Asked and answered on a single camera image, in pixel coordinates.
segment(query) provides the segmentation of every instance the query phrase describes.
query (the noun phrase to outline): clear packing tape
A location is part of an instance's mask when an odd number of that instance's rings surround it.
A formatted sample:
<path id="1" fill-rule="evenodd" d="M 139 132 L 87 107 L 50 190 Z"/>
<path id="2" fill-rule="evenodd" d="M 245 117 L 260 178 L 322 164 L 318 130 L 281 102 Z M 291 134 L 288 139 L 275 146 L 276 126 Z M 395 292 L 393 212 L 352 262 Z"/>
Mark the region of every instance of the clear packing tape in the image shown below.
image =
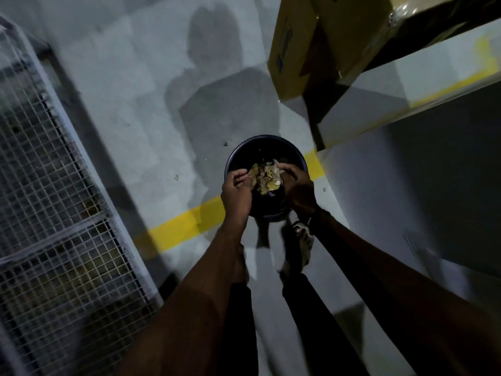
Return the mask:
<path id="1" fill-rule="evenodd" d="M 403 19 L 449 1 L 453 0 L 391 0 L 393 5 L 392 24 L 395 25 Z"/>

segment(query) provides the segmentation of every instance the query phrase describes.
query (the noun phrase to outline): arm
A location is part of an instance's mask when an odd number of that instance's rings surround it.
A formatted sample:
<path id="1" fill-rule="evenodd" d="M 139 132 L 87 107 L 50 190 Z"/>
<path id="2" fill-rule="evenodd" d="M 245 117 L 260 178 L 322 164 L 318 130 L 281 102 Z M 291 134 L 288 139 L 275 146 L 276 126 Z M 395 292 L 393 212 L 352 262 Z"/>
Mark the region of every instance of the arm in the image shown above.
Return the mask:
<path id="1" fill-rule="evenodd" d="M 214 240 L 124 357 L 117 376 L 206 375 L 216 370 L 238 248 L 251 209 L 246 170 L 223 184 L 226 216 Z"/>
<path id="2" fill-rule="evenodd" d="M 285 193 L 418 374 L 501 372 L 496 327 L 484 311 L 372 246 L 318 207 L 313 182 L 281 164 Z"/>

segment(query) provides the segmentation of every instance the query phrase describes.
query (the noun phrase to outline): wire mesh cage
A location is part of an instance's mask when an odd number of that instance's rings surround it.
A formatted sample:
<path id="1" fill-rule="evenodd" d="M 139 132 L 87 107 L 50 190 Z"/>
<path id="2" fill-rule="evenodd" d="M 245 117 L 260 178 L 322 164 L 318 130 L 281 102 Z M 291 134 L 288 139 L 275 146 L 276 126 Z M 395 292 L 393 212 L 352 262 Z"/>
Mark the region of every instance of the wire mesh cage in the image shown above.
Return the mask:
<path id="1" fill-rule="evenodd" d="M 0 369 L 109 374 L 156 289 L 28 39 L 0 27 Z"/>

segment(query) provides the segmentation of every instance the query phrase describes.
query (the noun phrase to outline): leg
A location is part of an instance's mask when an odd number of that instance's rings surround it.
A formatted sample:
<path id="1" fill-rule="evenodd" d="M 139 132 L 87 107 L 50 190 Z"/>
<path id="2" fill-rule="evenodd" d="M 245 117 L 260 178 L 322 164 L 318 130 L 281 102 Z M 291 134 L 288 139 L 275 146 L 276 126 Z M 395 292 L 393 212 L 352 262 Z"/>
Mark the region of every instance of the leg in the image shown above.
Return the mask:
<path id="1" fill-rule="evenodd" d="M 237 261 L 222 329 L 217 376 L 256 376 L 259 371 L 251 290 L 247 287 L 248 273 L 243 247 Z"/>
<path id="2" fill-rule="evenodd" d="M 313 375 L 368 375 L 353 346 L 313 286 L 301 273 L 313 245 L 305 226 L 282 230 L 285 264 L 282 295 L 291 310 Z"/>

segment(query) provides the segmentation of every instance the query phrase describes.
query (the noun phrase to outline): cardboard box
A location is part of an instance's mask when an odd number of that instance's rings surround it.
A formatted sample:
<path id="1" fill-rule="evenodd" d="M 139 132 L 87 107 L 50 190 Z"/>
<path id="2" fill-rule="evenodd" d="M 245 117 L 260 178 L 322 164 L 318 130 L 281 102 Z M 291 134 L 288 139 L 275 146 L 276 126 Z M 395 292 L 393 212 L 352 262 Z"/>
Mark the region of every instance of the cardboard box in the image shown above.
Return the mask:
<path id="1" fill-rule="evenodd" d="M 281 100 L 327 81 L 349 86 L 366 68 L 498 18 L 501 8 L 494 12 L 492 8 L 499 4 L 499 0 L 282 0 L 268 69 Z"/>

